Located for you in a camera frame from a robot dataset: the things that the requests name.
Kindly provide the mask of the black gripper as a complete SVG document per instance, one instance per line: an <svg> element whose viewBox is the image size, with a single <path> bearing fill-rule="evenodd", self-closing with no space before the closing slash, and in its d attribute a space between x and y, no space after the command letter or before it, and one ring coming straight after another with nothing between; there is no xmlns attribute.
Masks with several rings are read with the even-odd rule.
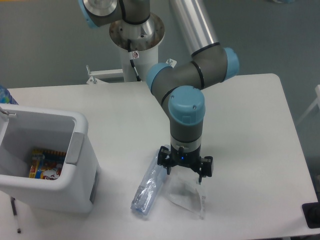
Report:
<svg viewBox="0 0 320 240"><path fill-rule="evenodd" d="M198 147L196 150L191 152L179 153L175 148L169 150L165 146L161 146L157 156L157 164L163 166L166 169L166 174L170 175L171 168L175 166L181 166L192 169L198 173L198 184L202 183L202 179L206 177L212 177L213 174L213 162L212 156L200 156L201 148Z"/></svg>

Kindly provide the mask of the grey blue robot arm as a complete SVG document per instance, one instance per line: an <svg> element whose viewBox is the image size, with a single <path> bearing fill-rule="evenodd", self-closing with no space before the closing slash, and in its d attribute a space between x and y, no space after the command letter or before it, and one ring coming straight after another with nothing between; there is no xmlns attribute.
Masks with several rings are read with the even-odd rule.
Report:
<svg viewBox="0 0 320 240"><path fill-rule="evenodd" d="M91 28L109 25L111 40L124 50L124 80L144 81L168 117L170 147L160 148L158 165L168 172L181 166L200 178L211 177L213 158L200 155L206 110L202 90L237 75L240 64L233 49L221 46L203 2L170 2L192 58L178 67L144 56L165 35L148 0L80 0L78 5Z"/></svg>

